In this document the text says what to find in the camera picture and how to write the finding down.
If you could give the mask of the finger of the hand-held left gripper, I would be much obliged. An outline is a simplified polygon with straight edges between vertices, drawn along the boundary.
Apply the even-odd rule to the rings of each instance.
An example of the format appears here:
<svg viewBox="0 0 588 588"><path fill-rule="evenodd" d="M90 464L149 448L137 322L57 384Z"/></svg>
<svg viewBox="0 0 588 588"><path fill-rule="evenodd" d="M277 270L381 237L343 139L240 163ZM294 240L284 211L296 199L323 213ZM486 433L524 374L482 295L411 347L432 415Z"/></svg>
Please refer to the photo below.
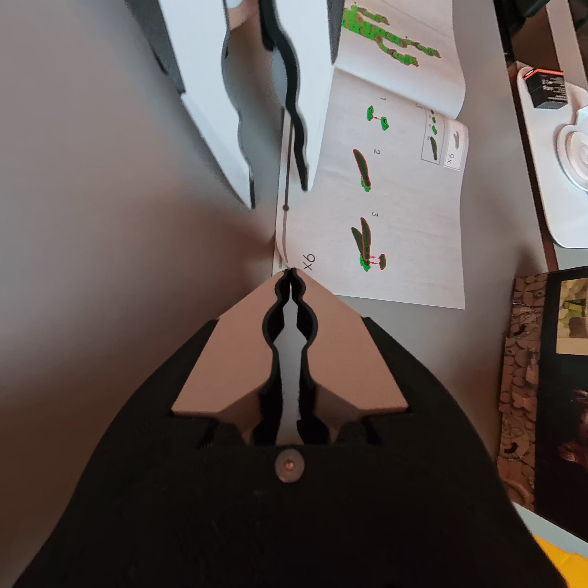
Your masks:
<svg viewBox="0 0 588 588"><path fill-rule="evenodd" d="M312 189L334 77L327 1L260 1L262 22L286 72L285 107L295 129L300 184Z"/></svg>
<svg viewBox="0 0 588 588"><path fill-rule="evenodd" d="M183 105L235 194L254 209L240 114L224 79L231 31L226 1L159 1L159 6L183 84Z"/></svg>

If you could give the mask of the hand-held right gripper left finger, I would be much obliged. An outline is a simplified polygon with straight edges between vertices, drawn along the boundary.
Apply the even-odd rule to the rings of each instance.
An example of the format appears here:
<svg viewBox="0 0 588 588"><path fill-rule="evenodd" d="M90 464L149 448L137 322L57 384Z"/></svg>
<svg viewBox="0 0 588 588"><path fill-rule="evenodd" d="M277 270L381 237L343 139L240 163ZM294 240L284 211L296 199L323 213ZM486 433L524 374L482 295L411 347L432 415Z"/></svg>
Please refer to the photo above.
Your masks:
<svg viewBox="0 0 588 588"><path fill-rule="evenodd" d="M275 445L283 413L275 340L289 297L284 270L220 315L172 405L174 416L215 419L236 426L246 443Z"/></svg>

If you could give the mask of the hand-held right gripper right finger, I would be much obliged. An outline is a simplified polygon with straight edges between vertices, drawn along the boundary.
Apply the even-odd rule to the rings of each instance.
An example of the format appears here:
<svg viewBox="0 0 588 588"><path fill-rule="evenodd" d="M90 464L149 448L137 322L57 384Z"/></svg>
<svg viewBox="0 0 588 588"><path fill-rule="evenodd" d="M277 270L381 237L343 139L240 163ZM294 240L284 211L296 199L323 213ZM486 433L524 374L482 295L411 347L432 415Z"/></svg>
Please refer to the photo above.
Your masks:
<svg viewBox="0 0 588 588"><path fill-rule="evenodd" d="M408 410L360 314L300 269L292 269L292 299L306 340L297 421L305 445L334 442L347 423Z"/></svg>

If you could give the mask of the lego instruction booklet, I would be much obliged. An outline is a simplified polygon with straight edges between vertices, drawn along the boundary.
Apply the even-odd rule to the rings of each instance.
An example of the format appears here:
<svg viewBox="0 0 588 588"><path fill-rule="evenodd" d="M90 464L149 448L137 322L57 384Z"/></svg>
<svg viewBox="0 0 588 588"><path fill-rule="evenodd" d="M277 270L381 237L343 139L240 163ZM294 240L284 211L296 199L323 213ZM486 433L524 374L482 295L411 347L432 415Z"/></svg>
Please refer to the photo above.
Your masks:
<svg viewBox="0 0 588 588"><path fill-rule="evenodd" d="M283 113L273 273L336 295L465 308L468 129L452 1L345 1L313 183Z"/></svg>

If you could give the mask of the yellow plastic tray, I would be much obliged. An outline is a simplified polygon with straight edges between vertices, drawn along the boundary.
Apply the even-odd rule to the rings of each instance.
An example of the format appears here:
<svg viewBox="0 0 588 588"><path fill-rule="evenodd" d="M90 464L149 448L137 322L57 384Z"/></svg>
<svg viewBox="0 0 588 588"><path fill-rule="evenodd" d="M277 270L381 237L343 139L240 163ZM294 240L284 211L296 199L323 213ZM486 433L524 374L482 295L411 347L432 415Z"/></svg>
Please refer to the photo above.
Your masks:
<svg viewBox="0 0 588 588"><path fill-rule="evenodd" d="M568 587L587 587L587 559L576 553L568 553L548 541L534 536L539 546L548 555Z"/></svg>

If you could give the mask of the patterned lego box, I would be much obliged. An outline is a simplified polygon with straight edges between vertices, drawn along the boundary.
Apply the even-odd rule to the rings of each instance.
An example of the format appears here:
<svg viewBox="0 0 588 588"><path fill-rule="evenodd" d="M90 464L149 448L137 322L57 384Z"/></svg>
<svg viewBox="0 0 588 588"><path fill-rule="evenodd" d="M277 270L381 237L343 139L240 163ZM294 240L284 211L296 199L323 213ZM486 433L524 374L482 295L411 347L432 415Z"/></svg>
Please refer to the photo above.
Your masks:
<svg viewBox="0 0 588 588"><path fill-rule="evenodd" d="M587 267L517 277L497 470L516 504L587 541Z"/></svg>

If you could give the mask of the small black box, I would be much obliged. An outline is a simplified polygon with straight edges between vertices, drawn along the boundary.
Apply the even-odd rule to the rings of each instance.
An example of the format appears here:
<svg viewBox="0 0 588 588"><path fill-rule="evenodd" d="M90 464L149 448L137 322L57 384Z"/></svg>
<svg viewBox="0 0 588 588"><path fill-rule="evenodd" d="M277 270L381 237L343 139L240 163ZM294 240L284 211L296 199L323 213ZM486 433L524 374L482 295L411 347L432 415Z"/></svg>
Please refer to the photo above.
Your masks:
<svg viewBox="0 0 588 588"><path fill-rule="evenodd" d="M560 109L568 104L564 74L558 70L534 68L523 76L536 109Z"/></svg>

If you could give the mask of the white tray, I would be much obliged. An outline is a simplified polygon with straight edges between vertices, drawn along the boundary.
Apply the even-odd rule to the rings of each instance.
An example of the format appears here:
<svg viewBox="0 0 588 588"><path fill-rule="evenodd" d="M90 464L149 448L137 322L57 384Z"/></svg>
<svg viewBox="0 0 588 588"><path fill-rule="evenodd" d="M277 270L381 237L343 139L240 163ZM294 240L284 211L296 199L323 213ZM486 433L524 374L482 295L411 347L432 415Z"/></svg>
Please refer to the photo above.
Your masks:
<svg viewBox="0 0 588 588"><path fill-rule="evenodd" d="M516 63L518 95L546 224L556 244L587 249L587 178L577 168L587 165L587 139L573 166L567 157L568 137L587 137L587 91L565 82L567 104L559 109L533 107L524 80L532 67ZM576 174L574 182L567 172Z"/></svg>

